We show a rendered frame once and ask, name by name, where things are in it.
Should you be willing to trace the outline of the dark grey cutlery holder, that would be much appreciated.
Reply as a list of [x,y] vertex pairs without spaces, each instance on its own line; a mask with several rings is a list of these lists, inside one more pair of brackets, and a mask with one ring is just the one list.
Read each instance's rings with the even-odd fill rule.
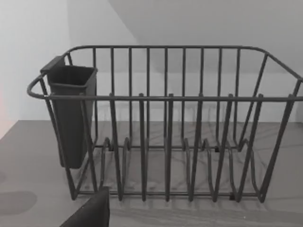
[[[96,95],[97,69],[66,65],[62,56],[54,57],[41,72],[47,73],[50,90],[55,95]],[[79,169],[86,155],[86,141],[81,104],[79,100],[54,100],[55,116],[62,130],[62,146],[67,155],[67,165]]]

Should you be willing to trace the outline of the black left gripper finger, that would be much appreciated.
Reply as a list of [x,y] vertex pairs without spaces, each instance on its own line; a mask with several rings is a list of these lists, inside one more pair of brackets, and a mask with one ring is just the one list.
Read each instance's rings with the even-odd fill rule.
[[100,187],[98,192],[89,198],[59,227],[109,227],[110,202],[109,188]]

